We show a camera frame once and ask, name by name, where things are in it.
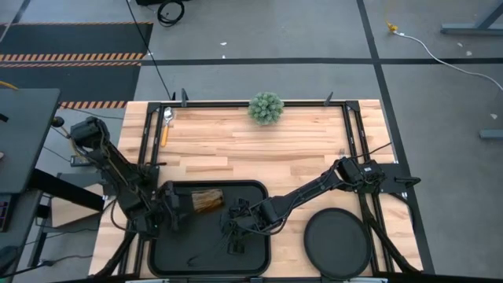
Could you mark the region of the green potted plant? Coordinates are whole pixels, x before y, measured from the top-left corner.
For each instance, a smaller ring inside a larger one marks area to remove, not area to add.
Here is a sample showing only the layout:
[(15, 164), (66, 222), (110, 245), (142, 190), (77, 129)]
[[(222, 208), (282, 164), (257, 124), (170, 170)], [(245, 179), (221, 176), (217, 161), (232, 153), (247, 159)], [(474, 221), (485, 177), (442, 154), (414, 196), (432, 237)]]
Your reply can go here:
[(284, 102), (275, 93), (257, 93), (248, 105), (248, 115), (261, 126), (275, 124), (284, 111)]

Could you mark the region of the dark grey desk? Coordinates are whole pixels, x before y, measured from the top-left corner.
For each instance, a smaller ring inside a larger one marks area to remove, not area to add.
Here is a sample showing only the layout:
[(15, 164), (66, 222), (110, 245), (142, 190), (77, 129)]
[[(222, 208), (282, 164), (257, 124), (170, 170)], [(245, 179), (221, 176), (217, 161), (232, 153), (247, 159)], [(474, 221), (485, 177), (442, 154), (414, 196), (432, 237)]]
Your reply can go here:
[(0, 193), (21, 193), (57, 110), (58, 89), (0, 90)]

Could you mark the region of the spoon with yellow handle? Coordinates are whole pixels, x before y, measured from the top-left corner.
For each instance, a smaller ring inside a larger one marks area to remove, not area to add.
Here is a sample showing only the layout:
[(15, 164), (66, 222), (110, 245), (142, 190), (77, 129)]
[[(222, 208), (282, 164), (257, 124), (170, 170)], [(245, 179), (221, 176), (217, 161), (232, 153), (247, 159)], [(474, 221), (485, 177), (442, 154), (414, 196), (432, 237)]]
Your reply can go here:
[(169, 132), (170, 121), (173, 119), (174, 113), (172, 107), (166, 107), (163, 113), (164, 128), (162, 132), (162, 137), (160, 139), (160, 146), (165, 147), (167, 144), (167, 137)]

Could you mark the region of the black round plate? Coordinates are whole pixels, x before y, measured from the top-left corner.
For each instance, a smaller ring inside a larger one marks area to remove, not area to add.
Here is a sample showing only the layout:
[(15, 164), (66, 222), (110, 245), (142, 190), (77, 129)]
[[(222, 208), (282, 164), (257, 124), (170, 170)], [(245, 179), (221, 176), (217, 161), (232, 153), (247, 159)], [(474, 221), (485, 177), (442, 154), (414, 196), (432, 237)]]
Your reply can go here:
[(312, 265), (335, 280), (359, 276), (373, 254), (362, 221), (342, 208), (315, 213), (307, 223), (303, 245)]

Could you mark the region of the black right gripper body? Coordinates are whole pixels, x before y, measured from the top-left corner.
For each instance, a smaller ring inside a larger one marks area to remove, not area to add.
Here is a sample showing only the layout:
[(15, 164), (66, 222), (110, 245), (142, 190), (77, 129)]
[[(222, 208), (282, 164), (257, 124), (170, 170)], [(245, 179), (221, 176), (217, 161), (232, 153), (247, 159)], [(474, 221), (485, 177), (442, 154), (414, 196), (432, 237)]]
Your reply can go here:
[(220, 220), (220, 229), (224, 234), (233, 238), (242, 238), (256, 234), (260, 236), (272, 236), (275, 232), (272, 224), (267, 224), (260, 216), (259, 210), (250, 205), (248, 200), (237, 198), (224, 212)]

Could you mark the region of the black textured serving tray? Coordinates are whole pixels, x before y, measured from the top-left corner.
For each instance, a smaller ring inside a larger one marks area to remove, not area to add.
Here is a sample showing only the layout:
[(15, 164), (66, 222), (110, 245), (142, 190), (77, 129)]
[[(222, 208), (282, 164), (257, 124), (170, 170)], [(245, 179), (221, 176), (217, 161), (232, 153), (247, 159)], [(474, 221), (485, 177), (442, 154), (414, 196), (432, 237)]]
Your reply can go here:
[(268, 197), (266, 187), (256, 180), (179, 181), (174, 187), (193, 187), (196, 191), (220, 189), (225, 203), (209, 213), (196, 214), (182, 221), (179, 231), (166, 228), (150, 242), (147, 264), (157, 277), (255, 276), (270, 265), (270, 239), (248, 235), (245, 251), (229, 255), (217, 247), (222, 238), (220, 220), (237, 198), (256, 203)]

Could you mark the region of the amber faceted plastic cup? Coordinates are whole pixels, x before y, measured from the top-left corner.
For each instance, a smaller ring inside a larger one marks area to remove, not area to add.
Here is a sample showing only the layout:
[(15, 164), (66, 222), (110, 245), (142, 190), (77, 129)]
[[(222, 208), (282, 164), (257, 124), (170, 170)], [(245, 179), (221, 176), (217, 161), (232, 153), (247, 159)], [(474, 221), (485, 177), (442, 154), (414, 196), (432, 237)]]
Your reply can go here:
[(220, 208), (224, 205), (224, 194), (220, 189), (208, 189), (192, 194), (193, 210), (203, 213)]

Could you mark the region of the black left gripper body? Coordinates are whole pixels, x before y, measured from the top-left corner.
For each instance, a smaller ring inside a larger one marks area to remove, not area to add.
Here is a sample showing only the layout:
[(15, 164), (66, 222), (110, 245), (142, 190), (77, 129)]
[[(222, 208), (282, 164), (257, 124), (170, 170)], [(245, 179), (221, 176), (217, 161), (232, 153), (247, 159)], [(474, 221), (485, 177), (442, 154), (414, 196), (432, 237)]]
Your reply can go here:
[(174, 190), (174, 183), (166, 181), (153, 192), (154, 219), (156, 226), (165, 226), (171, 231), (179, 231), (179, 195)]

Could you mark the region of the black hazard-striped floor mat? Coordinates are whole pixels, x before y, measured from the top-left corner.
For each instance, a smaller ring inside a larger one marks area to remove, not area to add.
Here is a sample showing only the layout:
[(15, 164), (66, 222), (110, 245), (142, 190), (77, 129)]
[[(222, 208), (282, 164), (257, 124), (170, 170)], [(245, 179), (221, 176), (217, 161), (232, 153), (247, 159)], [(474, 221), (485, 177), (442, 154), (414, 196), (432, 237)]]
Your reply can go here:
[(0, 24), (0, 81), (58, 89), (62, 108), (124, 108), (133, 100), (153, 24)]

